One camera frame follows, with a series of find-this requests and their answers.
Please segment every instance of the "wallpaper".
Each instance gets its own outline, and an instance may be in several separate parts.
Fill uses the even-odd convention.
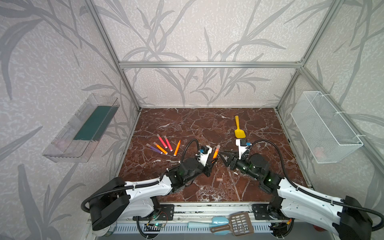
[[[343,4],[306,67],[384,154],[384,1]]]
[[[356,198],[364,207],[384,212],[384,178],[375,169],[371,160],[360,148],[337,163],[319,164],[314,159],[302,134],[291,116],[291,112],[303,91],[315,91],[304,76],[300,76],[290,91],[286,101],[279,110],[284,124],[287,126],[291,141],[298,150],[299,159],[317,191],[345,198],[346,195]],[[371,215],[375,224],[380,218]],[[372,232],[371,239],[382,239],[384,230]]]
[[[79,239],[80,203],[112,178],[137,116],[82,1],[0,2],[0,239]],[[89,94],[120,107],[88,163],[43,150]]]
[[[142,106],[274,107],[293,71],[292,68],[143,68],[126,70],[126,76]]]
[[[120,61],[299,61],[330,1],[95,0]],[[143,107],[276,106],[288,69],[125,69]]]

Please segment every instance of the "yellow shovel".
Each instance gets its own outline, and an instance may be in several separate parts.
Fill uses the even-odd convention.
[[[236,138],[245,138],[245,132],[240,129],[239,116],[235,116],[237,129],[235,130]]]

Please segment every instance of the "marker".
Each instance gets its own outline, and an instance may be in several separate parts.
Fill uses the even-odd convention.
[[[158,134],[157,137],[160,139],[160,142],[163,144],[164,148],[168,148],[166,143],[163,141],[163,139],[160,137],[160,135]]]
[[[215,153],[214,153],[214,157],[213,159],[215,159],[217,157],[217,154],[218,154],[218,150],[220,149],[220,145],[217,145],[216,147],[216,150],[215,150]]]
[[[156,149],[155,147],[151,146],[150,144],[147,143],[147,146],[150,147],[153,151],[158,152],[160,154],[163,154],[159,149]]]
[[[177,144],[175,153],[173,154],[174,157],[176,157],[177,151],[179,150],[179,147],[180,147],[180,143],[181,143],[181,140],[179,140],[179,143]]]
[[[155,144],[156,145],[156,147],[158,148],[158,149],[160,149],[160,151],[162,151],[165,155],[167,155],[168,153],[167,153],[167,151],[165,151],[162,147],[160,147],[160,145],[159,144],[157,144],[157,143],[155,143],[155,142],[153,142],[153,144]]]
[[[167,139],[167,136],[164,135],[164,138],[166,139],[166,142],[167,142],[167,144],[168,144],[169,150],[172,152],[173,149],[172,149],[172,147],[170,146],[170,143],[169,143],[169,141],[168,141],[168,139]]]

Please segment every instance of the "black mounting plate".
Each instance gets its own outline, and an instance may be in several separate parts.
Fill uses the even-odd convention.
[[[256,220],[276,220],[269,216],[267,212],[267,206],[269,203],[265,204],[252,204],[253,214],[255,215]]]
[[[173,220],[175,205],[174,204],[160,204],[160,206],[161,206],[161,210],[163,212],[165,212],[167,215],[165,215],[164,213],[161,213],[155,221],[158,221],[158,220],[164,220],[165,221],[165,220],[167,220],[167,217],[168,217],[168,221]],[[150,219],[150,217],[139,217],[139,221],[149,221],[149,219]]]

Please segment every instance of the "light blue scoop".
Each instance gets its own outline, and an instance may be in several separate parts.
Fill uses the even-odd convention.
[[[188,222],[188,228],[206,228],[206,227],[217,227],[226,225],[229,223],[229,220],[226,217],[214,217],[212,218],[212,223],[207,222]],[[215,235],[225,235],[230,233],[230,230],[224,230],[215,232]]]

